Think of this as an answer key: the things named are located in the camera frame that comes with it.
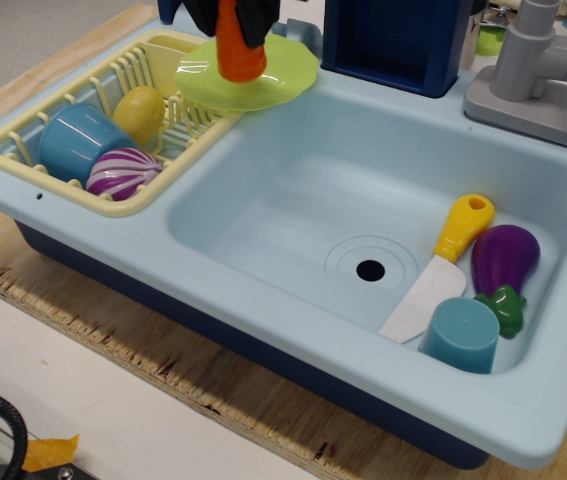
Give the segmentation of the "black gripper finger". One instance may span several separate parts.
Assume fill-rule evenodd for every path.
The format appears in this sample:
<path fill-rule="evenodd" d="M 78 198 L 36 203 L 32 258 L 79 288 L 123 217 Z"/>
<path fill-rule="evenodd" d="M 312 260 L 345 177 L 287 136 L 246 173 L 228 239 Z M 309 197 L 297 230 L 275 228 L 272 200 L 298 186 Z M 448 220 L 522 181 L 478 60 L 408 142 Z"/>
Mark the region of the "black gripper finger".
<path fill-rule="evenodd" d="M 208 37 L 216 35 L 218 0 L 184 0 L 183 4 L 197 28 Z"/>
<path fill-rule="evenodd" d="M 246 45 L 264 45 L 265 36 L 279 20 L 280 0 L 237 0 L 235 14 Z"/>

